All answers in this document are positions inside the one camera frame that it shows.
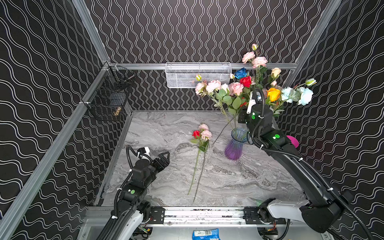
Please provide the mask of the cream rose flower stem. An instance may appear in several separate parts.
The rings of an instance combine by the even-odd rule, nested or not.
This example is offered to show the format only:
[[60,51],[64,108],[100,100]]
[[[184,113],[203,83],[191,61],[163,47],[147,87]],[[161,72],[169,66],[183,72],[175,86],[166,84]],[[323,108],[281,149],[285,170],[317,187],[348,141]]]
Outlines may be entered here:
[[271,78],[273,80],[277,79],[280,76],[281,69],[280,68],[273,68],[271,71]]

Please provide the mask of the blue rose flower stem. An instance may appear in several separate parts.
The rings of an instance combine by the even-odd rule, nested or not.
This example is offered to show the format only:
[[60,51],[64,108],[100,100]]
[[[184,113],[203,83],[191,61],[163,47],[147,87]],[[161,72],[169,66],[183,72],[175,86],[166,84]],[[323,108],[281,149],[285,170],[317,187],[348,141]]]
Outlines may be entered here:
[[247,72],[246,68],[241,68],[240,70],[237,70],[237,71],[234,73],[234,75],[235,75],[235,78],[236,78],[236,79],[240,80],[240,79],[242,79],[242,78],[247,77],[247,76],[248,76],[248,72]]

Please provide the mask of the blue snack packet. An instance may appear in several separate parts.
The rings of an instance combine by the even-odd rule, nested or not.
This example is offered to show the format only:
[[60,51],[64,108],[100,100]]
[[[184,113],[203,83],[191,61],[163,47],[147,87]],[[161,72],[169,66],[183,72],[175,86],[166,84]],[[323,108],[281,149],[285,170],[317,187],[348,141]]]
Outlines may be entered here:
[[219,229],[195,230],[192,240],[220,240]]

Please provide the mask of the purple blue glass vase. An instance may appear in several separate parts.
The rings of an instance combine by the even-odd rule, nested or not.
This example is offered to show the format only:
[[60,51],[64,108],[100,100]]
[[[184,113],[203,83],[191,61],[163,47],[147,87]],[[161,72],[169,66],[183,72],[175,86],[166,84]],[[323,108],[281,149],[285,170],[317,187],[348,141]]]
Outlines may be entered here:
[[236,128],[231,131],[231,141],[225,148],[225,156],[232,161],[240,159],[243,146],[247,142],[248,131],[241,128]]

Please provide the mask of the small pink rose stem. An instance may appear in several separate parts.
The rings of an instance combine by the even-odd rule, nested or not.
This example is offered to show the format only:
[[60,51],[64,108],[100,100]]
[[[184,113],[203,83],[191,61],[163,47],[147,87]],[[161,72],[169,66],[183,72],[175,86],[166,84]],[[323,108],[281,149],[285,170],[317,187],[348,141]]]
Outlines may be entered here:
[[234,116],[238,115],[243,105],[242,94],[244,90],[244,85],[241,83],[231,83],[230,88],[230,97],[232,99],[231,104],[228,107],[229,112]]

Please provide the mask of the orange yellow rose stem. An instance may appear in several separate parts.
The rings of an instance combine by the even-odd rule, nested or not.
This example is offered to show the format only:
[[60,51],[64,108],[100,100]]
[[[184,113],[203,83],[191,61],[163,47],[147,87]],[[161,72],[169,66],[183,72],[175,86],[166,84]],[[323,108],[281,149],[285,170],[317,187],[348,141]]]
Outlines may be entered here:
[[283,104],[282,91],[277,88],[270,88],[267,91],[267,105],[273,112],[276,112]]

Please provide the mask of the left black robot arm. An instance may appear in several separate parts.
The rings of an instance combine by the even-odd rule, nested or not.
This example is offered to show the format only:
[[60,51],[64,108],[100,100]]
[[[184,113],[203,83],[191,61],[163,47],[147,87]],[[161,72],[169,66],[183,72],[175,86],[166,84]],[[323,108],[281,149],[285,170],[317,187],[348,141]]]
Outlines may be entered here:
[[157,174],[170,164],[170,152],[151,158],[148,147],[135,151],[126,147],[130,172],[114,198],[111,216],[98,240],[129,240],[136,229],[151,220],[151,204],[145,200],[148,187]]

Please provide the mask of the red pink rose stem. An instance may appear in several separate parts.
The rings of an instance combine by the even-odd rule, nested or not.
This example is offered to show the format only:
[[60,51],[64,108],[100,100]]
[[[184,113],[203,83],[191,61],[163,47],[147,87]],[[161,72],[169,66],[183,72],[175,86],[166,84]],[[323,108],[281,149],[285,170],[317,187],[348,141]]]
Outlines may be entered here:
[[[193,198],[193,204],[195,203],[196,197],[198,194],[200,181],[201,181],[201,178],[202,178],[202,175],[204,172],[204,168],[206,165],[207,152],[209,150],[210,141],[211,141],[212,136],[213,136],[212,132],[210,131],[208,125],[205,123],[202,123],[199,125],[198,129],[193,132],[193,139],[190,140],[190,142],[192,144],[195,144],[198,147],[198,153],[197,153],[195,166],[194,166],[194,172],[193,172],[193,178],[191,180],[191,184],[190,184],[189,191],[188,191],[188,195],[190,195],[192,192],[192,188],[195,184],[195,180],[197,179],[196,189],[195,189],[194,198]],[[201,154],[203,155],[203,161],[201,164],[201,172],[200,172],[199,177],[196,178],[197,177],[197,171],[198,171],[198,165],[199,165],[199,157]]]

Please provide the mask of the white rose flower stem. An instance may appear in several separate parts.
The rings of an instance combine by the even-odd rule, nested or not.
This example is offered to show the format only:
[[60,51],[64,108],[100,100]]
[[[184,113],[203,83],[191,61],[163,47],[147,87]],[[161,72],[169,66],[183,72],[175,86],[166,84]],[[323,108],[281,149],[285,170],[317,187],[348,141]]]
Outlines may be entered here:
[[229,85],[228,85],[228,84],[223,84],[223,85],[221,85],[220,92],[221,92],[221,93],[225,93],[226,95],[229,95],[229,94],[230,94],[230,88],[229,88]]

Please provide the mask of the magenta plastic goblet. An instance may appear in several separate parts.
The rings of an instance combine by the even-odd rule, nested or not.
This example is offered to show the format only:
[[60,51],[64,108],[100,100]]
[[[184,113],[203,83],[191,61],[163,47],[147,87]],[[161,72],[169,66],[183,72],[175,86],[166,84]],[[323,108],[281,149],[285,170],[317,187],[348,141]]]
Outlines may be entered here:
[[287,138],[291,141],[291,143],[294,145],[295,148],[299,147],[300,143],[295,137],[287,136]]

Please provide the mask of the white peony flower stem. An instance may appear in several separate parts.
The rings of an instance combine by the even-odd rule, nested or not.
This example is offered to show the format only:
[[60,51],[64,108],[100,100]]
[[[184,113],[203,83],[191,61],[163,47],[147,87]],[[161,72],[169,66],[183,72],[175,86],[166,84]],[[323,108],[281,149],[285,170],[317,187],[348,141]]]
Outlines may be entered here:
[[276,111],[273,112],[274,117],[278,117],[280,114],[284,112],[284,104],[293,104],[296,103],[299,106],[308,105],[313,97],[313,91],[310,89],[313,85],[315,85],[317,81],[313,78],[306,80],[305,83],[295,86],[294,88],[286,87],[282,88],[278,86],[276,81],[271,83],[270,88],[277,88],[282,91],[282,106]]

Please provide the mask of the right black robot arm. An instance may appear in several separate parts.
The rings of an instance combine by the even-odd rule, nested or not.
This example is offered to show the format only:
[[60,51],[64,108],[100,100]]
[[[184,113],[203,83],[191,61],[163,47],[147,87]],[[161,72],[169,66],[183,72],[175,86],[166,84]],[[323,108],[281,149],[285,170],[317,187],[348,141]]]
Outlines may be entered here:
[[282,131],[272,127],[272,120],[273,112],[266,104],[263,91],[254,89],[250,94],[247,110],[239,117],[239,123],[247,125],[247,140],[281,164],[299,183],[307,199],[300,203],[269,199],[262,204],[265,209],[259,214],[261,220],[295,220],[305,223],[318,233],[328,232],[339,239],[340,236],[331,230],[331,226],[344,212],[349,212],[367,238],[373,239],[369,228],[350,207],[352,195],[333,187],[306,162],[290,139]]

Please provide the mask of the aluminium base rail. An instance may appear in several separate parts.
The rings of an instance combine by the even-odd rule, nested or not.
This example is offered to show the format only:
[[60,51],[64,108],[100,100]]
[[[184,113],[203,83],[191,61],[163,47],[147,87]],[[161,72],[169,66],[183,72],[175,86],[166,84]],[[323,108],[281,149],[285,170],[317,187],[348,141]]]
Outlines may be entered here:
[[151,207],[144,223],[155,227],[272,227],[284,226],[286,221],[262,222],[255,207]]

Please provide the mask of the pink peony flower stem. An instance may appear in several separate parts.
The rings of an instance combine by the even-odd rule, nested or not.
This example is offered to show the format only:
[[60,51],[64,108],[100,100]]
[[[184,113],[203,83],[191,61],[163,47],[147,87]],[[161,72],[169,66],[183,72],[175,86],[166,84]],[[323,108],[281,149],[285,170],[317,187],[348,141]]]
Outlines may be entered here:
[[258,53],[259,46],[252,44],[252,50],[247,52],[242,57],[243,64],[250,64],[255,70],[255,76],[252,77],[252,85],[259,84],[264,79],[264,74],[267,71],[268,60],[266,57],[260,57]]

